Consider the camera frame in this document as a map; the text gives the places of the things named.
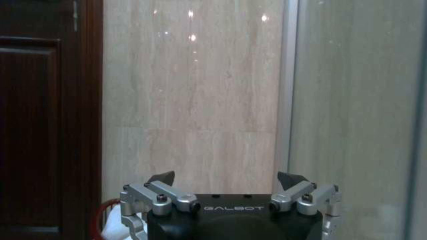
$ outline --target wall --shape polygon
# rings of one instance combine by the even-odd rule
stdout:
[[[269,193],[281,0],[105,0],[103,199],[176,171],[196,193]]]

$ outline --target glass panel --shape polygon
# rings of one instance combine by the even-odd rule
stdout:
[[[338,239],[402,239],[420,0],[301,0],[289,172],[343,192]]]

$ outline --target door frame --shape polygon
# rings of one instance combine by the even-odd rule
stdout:
[[[80,0],[80,157],[83,165],[83,199],[85,205],[85,237],[89,236],[92,216],[101,204],[103,157],[103,17],[104,0]]]

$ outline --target door panel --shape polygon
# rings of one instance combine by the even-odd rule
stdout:
[[[0,1],[0,239],[89,239],[101,0]]]
[[[57,227],[59,42],[28,42],[0,44],[0,224]]]

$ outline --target metal frame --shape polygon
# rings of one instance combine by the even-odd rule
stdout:
[[[293,76],[297,40],[299,0],[285,0],[283,8],[281,56],[277,96],[276,138],[275,138],[275,170],[287,173],[291,147],[291,122]],[[276,192],[280,184],[272,179],[272,190]]]

